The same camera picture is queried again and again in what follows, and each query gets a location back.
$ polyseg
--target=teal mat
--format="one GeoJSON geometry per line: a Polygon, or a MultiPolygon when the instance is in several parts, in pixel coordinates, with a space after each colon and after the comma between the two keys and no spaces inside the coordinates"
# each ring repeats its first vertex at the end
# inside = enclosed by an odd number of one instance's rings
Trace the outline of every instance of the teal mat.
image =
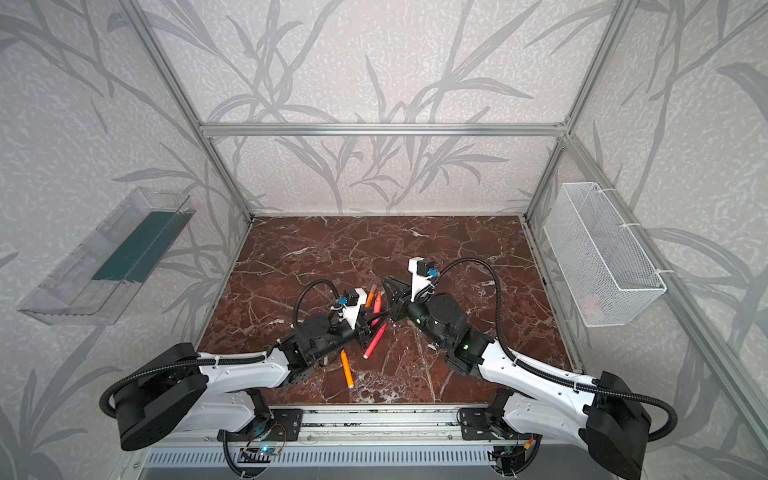
{"type": "Polygon", "coordinates": [[[193,213],[150,212],[91,279],[146,282],[193,213]]]}

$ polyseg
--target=leaf pattern wallpaper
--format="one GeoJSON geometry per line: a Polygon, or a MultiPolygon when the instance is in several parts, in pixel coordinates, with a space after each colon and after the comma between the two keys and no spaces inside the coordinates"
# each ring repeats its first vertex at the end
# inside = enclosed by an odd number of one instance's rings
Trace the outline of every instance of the leaf pattern wallpaper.
{"type": "MultiPolygon", "coordinates": [[[[560,122],[609,2],[142,0],[207,122],[560,122]]],[[[120,28],[116,18],[112,28],[120,28]]],[[[494,213],[552,138],[222,137],[263,214],[494,213]]]]}
{"type": "Polygon", "coordinates": [[[0,5],[0,478],[107,478],[120,452],[101,391],[196,341],[247,231],[113,2],[0,5]],[[16,311],[135,187],[197,212],[114,326],[16,311]]]}
{"type": "MultiPolygon", "coordinates": [[[[671,0],[633,13],[576,135],[768,393],[768,3],[671,0]]],[[[586,329],[541,231],[567,155],[532,219],[592,372],[672,401],[648,478],[768,478],[768,460],[658,300],[627,326],[586,329]]]]}

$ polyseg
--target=robotic arm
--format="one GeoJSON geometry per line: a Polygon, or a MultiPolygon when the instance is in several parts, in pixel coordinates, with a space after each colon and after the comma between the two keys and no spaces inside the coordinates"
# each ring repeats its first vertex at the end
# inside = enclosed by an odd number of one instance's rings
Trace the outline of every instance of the robotic arm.
{"type": "Polygon", "coordinates": [[[469,326],[467,313],[450,294],[434,294],[440,274],[434,262],[417,257],[409,261],[410,285],[382,279],[389,312],[374,314],[364,307],[367,295],[360,288],[339,297],[330,281],[316,280],[296,301],[294,332],[287,339],[264,352],[236,355],[196,353],[190,343],[180,343],[110,386],[100,398],[101,410],[117,419],[123,450],[191,430],[219,429],[254,438],[273,420],[259,388],[300,383],[318,362],[347,343],[356,340],[365,349],[376,319],[381,319],[382,328],[384,316],[396,322],[407,318],[446,351],[445,362],[456,372],[511,389],[497,394],[485,412],[499,438],[526,432],[545,435],[588,450],[600,465],[623,478],[639,479],[646,443],[671,432],[677,421],[674,410],[632,393],[610,373],[603,372],[600,379],[578,375],[510,350],[499,329],[502,306],[493,269],[481,260],[460,259],[442,275],[465,261],[480,263],[494,277],[497,339],[469,326]],[[322,283],[337,298],[331,313],[299,323],[303,297],[322,283]],[[649,434],[650,416],[641,402],[667,410],[669,420],[662,429],[649,434]]]}

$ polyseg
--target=brown marble tabletop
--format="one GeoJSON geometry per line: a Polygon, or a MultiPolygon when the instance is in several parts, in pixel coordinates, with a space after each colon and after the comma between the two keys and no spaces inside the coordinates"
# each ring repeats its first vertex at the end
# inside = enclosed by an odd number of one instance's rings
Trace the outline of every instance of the brown marble tabletop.
{"type": "MultiPolygon", "coordinates": [[[[340,292],[368,291],[379,279],[410,281],[408,259],[426,257],[438,268],[459,257],[478,257],[502,281],[504,324],[510,347],[570,369],[560,333],[518,217],[263,217],[257,218],[200,344],[210,353],[257,352],[291,334],[291,312],[301,289],[317,278],[340,292]]],[[[462,264],[440,281],[467,310],[471,325],[494,330],[491,277],[462,264]]],[[[327,312],[327,287],[310,291],[300,319],[327,312]]],[[[408,320],[387,326],[371,358],[357,343],[346,348],[355,386],[348,388],[335,358],[304,383],[263,389],[273,405],[290,403],[488,402],[499,385],[464,377],[444,364],[408,320]]]]}

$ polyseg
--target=transparent container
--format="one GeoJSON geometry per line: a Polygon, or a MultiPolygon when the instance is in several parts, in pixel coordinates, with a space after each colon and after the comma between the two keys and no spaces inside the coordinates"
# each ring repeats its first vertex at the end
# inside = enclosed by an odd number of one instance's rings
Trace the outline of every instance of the transparent container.
{"type": "Polygon", "coordinates": [[[544,232],[586,326],[626,325],[667,291],[630,227],[596,183],[561,185],[544,232]]]}
{"type": "Polygon", "coordinates": [[[19,311],[49,325],[113,325],[194,214],[188,199],[137,188],[19,311]]]}

